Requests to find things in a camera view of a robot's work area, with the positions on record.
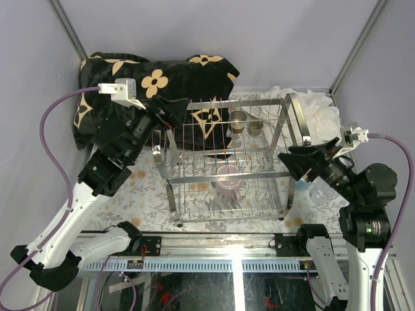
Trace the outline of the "light blue mug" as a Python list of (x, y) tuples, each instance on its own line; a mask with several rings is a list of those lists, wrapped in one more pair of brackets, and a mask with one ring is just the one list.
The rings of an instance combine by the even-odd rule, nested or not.
[(304, 191), (307, 190), (311, 186), (311, 183), (299, 180), (295, 184), (295, 189), (298, 191)]

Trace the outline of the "clear glass tumbler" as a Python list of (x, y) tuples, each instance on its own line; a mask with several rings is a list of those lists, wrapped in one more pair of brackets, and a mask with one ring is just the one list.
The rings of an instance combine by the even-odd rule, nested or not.
[(309, 187), (309, 196), (315, 205), (324, 205), (336, 199), (338, 193), (322, 179), (316, 179)]

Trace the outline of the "olive beige mug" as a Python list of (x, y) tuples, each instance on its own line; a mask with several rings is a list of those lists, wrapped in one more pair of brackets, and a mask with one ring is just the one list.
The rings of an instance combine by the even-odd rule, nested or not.
[(263, 132), (263, 124), (260, 120), (250, 120), (247, 126), (247, 132), (253, 136), (259, 136)]

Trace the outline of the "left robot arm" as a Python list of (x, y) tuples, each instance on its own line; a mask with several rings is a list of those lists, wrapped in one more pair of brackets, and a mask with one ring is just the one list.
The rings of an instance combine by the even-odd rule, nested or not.
[(142, 252), (142, 234), (128, 221), (91, 242), (77, 243), (75, 239), (95, 209), (106, 204), (129, 178), (129, 168), (153, 131), (182, 127), (189, 99), (167, 100), (156, 95), (143, 105), (143, 109), (124, 108), (100, 123), (92, 138), (97, 150), (78, 175), (68, 202), (39, 238), (11, 251), (11, 257), (30, 271), (29, 277), (38, 286), (59, 292), (92, 262), (113, 254)]

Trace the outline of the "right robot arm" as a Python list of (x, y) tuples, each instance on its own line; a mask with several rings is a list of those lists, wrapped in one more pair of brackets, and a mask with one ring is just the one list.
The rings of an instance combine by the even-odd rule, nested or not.
[(334, 257), (325, 225), (302, 224), (296, 249), (313, 259), (323, 286), (324, 310), (382, 310), (383, 268), (392, 233), (385, 207), (396, 198), (397, 174), (382, 163), (354, 173), (340, 160), (338, 140), (291, 146), (278, 157), (295, 180), (320, 178), (347, 201), (338, 221), (348, 252), (349, 279), (344, 279)]

